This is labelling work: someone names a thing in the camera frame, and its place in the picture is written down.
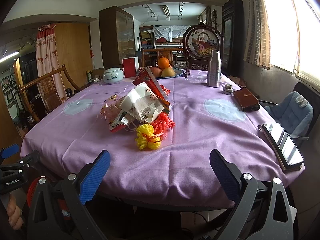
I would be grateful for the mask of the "person's left hand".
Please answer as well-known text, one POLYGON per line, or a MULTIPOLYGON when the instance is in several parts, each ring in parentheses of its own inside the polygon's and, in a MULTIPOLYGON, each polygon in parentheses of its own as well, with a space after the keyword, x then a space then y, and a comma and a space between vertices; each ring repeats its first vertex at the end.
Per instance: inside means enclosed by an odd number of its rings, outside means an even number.
POLYGON ((22 210, 16 203, 16 198, 13 194, 9 194, 9 202, 7 205, 7 215, 9 216, 8 222, 14 230, 19 230, 23 225, 21 217, 22 210))

